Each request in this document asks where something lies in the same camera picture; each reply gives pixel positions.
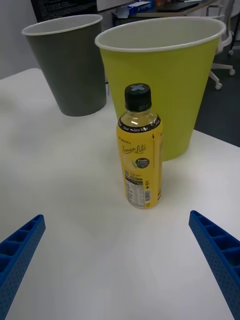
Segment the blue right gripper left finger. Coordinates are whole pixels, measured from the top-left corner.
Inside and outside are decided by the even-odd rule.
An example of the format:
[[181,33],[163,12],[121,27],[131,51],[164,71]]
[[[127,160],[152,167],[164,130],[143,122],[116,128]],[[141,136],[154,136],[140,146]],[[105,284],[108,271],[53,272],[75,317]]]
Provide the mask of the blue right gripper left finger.
[[0,243],[0,319],[9,312],[28,266],[46,230],[37,215]]

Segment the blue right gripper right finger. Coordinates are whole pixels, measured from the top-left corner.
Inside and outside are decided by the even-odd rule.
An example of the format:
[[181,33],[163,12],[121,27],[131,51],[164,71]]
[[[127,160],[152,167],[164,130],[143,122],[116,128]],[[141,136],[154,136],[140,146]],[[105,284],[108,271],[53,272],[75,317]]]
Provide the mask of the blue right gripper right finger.
[[188,225],[235,320],[240,319],[240,241],[199,212]]

